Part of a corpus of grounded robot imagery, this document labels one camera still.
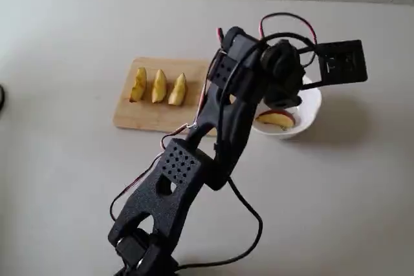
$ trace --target table surface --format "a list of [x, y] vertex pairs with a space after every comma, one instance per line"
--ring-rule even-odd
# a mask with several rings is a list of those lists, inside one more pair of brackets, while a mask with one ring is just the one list
[[[259, 18], [274, 11], [308, 18], [320, 42], [361, 39], [369, 81], [323, 89], [318, 119], [294, 141], [251, 134], [233, 176], [263, 217], [263, 238], [237, 264], [182, 274], [414, 273], [413, 7], [0, 0], [0, 8], [0, 83], [9, 96], [0, 116], [1, 275], [117, 271], [108, 206], [159, 152], [161, 137], [112, 125], [131, 61], [210, 59], [215, 27], [256, 36]], [[266, 27], [306, 34], [286, 19]], [[201, 147], [210, 153], [212, 143]], [[227, 186], [204, 187], [175, 257], [226, 259], [247, 248], [256, 229]]]

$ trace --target robotic arm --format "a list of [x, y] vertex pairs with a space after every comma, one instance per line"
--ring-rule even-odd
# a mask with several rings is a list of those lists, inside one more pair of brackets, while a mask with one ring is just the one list
[[[298, 39], [307, 47], [297, 49], [286, 39]], [[319, 59], [321, 81], [304, 85], [300, 55], [314, 52]], [[173, 138], [149, 176], [128, 198], [109, 232], [109, 242], [125, 267], [116, 275], [176, 275], [178, 263], [171, 254], [178, 244], [189, 208], [206, 184], [221, 189], [234, 170], [250, 134], [256, 107], [261, 100], [270, 108], [301, 103], [298, 92], [324, 85], [365, 81], [367, 71], [361, 41], [315, 45], [292, 33], [263, 39], [231, 28], [221, 41], [208, 70], [211, 81], [196, 119], [185, 139]], [[230, 103], [230, 94], [236, 97]], [[211, 129], [217, 129], [215, 158], [198, 149]], [[138, 228], [148, 216], [153, 231]]]

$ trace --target white bowl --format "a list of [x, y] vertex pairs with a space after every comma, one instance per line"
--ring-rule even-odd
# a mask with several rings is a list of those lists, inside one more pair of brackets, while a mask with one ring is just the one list
[[[303, 83], [312, 83], [311, 79], [304, 76]], [[303, 132], [307, 129], [318, 114], [319, 108], [322, 103], [322, 94], [319, 89], [301, 90], [299, 96], [302, 98], [302, 103], [293, 108], [286, 109], [295, 118], [296, 124], [290, 129], [282, 130], [281, 127], [272, 124], [264, 124], [254, 120], [253, 129], [261, 134], [275, 136], [280, 139], [288, 139]], [[269, 107], [263, 103], [263, 101], [257, 106], [255, 118], [269, 110]]]

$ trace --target apple slice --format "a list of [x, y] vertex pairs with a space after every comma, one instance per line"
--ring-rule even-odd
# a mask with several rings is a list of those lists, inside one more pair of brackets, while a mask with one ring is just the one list
[[155, 74], [151, 100], [153, 103], [160, 103], [167, 94], [167, 78], [164, 71], [159, 69]]
[[132, 88], [129, 101], [131, 103], [141, 100], [147, 87], [147, 71], [144, 67], [138, 68], [135, 76], [135, 85]]
[[256, 121], [265, 124], [274, 124], [280, 126], [282, 129], [290, 129], [295, 125], [293, 115], [284, 110], [269, 110], [261, 113]]
[[184, 97], [187, 91], [187, 79], [186, 75], [182, 73], [174, 82], [173, 91], [169, 95], [168, 104], [174, 106], [180, 106], [184, 101]]

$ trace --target wooden cutting board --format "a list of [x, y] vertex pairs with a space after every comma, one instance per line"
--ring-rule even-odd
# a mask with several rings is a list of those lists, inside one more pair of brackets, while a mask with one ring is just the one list
[[[190, 59], [135, 59], [116, 106], [113, 118], [115, 126], [170, 133], [184, 123], [192, 123], [208, 64], [208, 61]], [[145, 67], [147, 71], [147, 88], [142, 100], [130, 103], [129, 97], [139, 67]], [[158, 69], [162, 69], [167, 77], [168, 92], [162, 103], [152, 103], [151, 88]], [[180, 107], [168, 105], [168, 96], [172, 91], [174, 81], [182, 72], [186, 75], [188, 87], [184, 103]]]

